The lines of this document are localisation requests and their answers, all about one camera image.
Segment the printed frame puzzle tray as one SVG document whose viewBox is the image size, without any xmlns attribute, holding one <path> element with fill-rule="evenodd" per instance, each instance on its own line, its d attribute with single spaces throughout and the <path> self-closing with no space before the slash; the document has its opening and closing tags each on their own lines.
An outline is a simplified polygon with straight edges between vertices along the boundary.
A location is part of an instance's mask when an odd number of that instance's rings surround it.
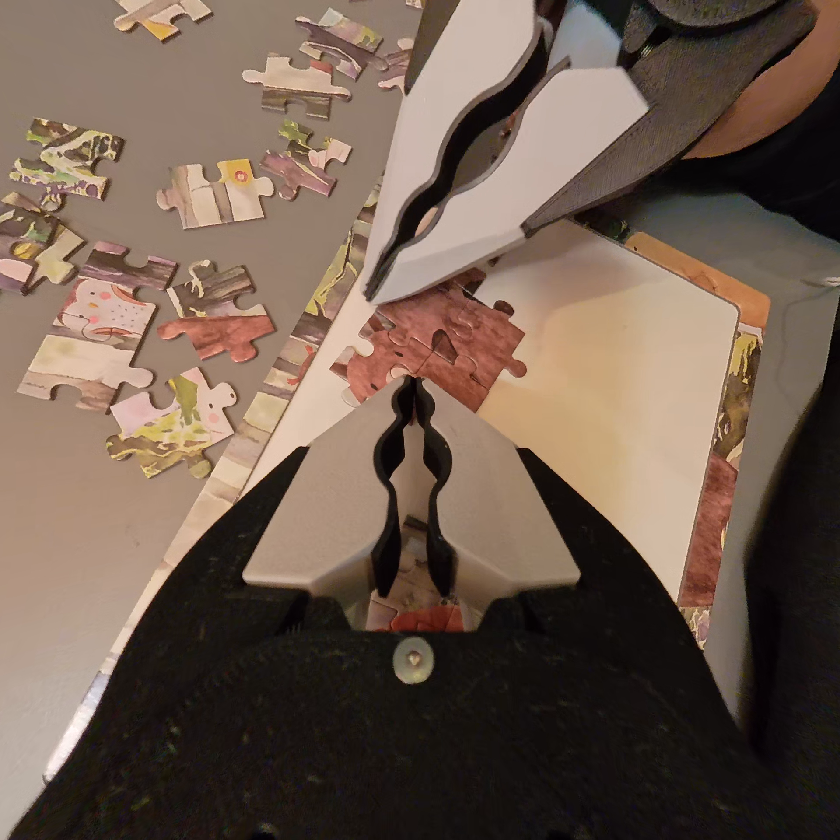
<svg viewBox="0 0 840 840">
<path fill-rule="evenodd" d="M 49 758 L 51 781 L 92 718 L 152 597 L 201 534 L 292 449 L 352 407 L 331 365 L 376 308 L 351 286 L 370 225 L 353 223 Z M 536 234 L 451 280 L 524 331 L 478 415 L 530 448 L 642 554 L 704 648 L 749 420 L 764 294 L 618 220 Z"/>
</svg>

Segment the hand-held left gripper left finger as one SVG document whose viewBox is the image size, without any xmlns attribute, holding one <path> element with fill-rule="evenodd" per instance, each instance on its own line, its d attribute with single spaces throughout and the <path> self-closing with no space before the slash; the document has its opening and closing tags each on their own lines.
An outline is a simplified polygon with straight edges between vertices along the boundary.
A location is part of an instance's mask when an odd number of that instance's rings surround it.
<svg viewBox="0 0 840 840">
<path fill-rule="evenodd" d="M 405 458 L 416 380 L 394 379 L 315 438 L 244 571 L 250 585 L 388 595 L 402 540 L 391 477 Z"/>
</svg>

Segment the assembled grey puzzle section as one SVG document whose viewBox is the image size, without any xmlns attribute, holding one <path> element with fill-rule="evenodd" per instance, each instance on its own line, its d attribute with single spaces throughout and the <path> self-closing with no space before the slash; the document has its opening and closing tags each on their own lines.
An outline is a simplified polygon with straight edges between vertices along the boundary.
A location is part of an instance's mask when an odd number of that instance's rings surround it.
<svg viewBox="0 0 840 840">
<path fill-rule="evenodd" d="M 437 605 L 459 606 L 453 596 L 441 595 L 431 579 L 426 552 L 426 523 L 413 516 L 406 517 L 401 537 L 400 566 L 391 590 L 387 596 L 379 595 L 377 591 L 371 594 L 365 625 L 368 632 L 391 632 L 388 628 L 390 621 L 400 613 Z"/>
</svg>

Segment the person's right hand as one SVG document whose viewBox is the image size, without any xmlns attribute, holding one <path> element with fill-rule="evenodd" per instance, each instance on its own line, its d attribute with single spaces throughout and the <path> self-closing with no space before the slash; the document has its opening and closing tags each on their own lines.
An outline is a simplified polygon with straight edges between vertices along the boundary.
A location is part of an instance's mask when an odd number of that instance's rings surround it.
<svg viewBox="0 0 840 840">
<path fill-rule="evenodd" d="M 825 3 L 813 30 L 787 57 L 760 73 L 684 159 L 742 151 L 800 116 L 837 68 L 838 36 L 838 4 Z"/>
</svg>

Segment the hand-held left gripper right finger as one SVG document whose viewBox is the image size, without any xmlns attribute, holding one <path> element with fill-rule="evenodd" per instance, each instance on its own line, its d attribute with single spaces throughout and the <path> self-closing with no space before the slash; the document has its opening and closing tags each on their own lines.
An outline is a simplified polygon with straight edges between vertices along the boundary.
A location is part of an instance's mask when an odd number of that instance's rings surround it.
<svg viewBox="0 0 840 840">
<path fill-rule="evenodd" d="M 428 379 L 415 379 L 423 462 L 435 477 L 427 562 L 441 595 L 574 585 L 580 571 L 516 446 Z"/>
</svg>

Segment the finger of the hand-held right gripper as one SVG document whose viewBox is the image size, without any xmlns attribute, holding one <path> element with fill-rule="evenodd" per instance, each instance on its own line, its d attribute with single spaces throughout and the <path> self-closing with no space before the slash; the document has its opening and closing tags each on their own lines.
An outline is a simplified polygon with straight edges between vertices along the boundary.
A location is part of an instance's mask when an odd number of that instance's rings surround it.
<svg viewBox="0 0 840 840">
<path fill-rule="evenodd" d="M 525 222 L 648 110 L 625 69 L 564 69 L 537 88 L 479 178 L 447 196 L 430 225 L 370 280 L 374 305 L 402 300 L 517 247 Z"/>
<path fill-rule="evenodd" d="M 459 2 L 397 115 L 363 268 L 364 297 L 410 297 L 492 253 L 480 208 L 452 194 L 469 147 L 523 103 L 546 69 L 534 2 Z"/>
</svg>

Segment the joined bear face puzzle pieces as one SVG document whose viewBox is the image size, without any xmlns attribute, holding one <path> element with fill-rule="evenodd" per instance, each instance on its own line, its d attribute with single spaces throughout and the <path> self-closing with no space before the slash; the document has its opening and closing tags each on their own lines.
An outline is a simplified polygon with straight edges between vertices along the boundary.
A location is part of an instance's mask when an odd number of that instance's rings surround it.
<svg viewBox="0 0 840 840">
<path fill-rule="evenodd" d="M 375 314 L 360 330 L 372 351 L 362 354 L 347 347 L 331 365 L 331 371 L 348 384 L 348 404 L 361 404 L 396 377 L 411 375 L 430 380 L 473 412 L 479 409 L 490 385 L 478 378 L 477 363 L 456 348 L 453 332 L 433 327 L 428 338 L 410 335 L 402 343 L 395 341 L 397 334 L 393 322 Z"/>
</svg>

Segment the scattered loose puzzle pieces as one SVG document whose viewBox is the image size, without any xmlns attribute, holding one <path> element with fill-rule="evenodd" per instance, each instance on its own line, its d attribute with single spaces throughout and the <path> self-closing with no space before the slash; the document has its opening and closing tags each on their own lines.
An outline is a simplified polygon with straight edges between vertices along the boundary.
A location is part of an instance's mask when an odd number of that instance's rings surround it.
<svg viewBox="0 0 840 840">
<path fill-rule="evenodd" d="M 348 113 L 348 83 L 387 68 L 385 12 L 402 2 L 2 2 L 2 132 L 25 153 L 2 150 L 2 293 L 25 297 L 47 281 L 69 296 L 17 393 L 50 400 L 60 386 L 77 407 L 109 414 L 119 433 L 113 460 L 133 457 L 151 478 L 178 463 L 196 478 L 204 451 L 232 433 L 224 409 L 235 393 L 211 389 L 197 369 L 169 381 L 173 402 L 156 408 L 151 371 L 133 366 L 155 313 L 141 290 L 167 290 L 176 311 L 158 329 L 183 335 L 201 359 L 244 363 L 274 332 L 261 306 L 239 310 L 253 290 L 242 266 L 218 271 L 200 258 L 172 287 L 183 259 L 149 248 L 161 230 L 229 228 L 266 216 L 263 200 L 291 202 L 305 188 L 329 196 L 332 161 L 352 147 L 289 119 L 264 152 L 260 112 L 289 107 L 309 120 Z"/>
</svg>

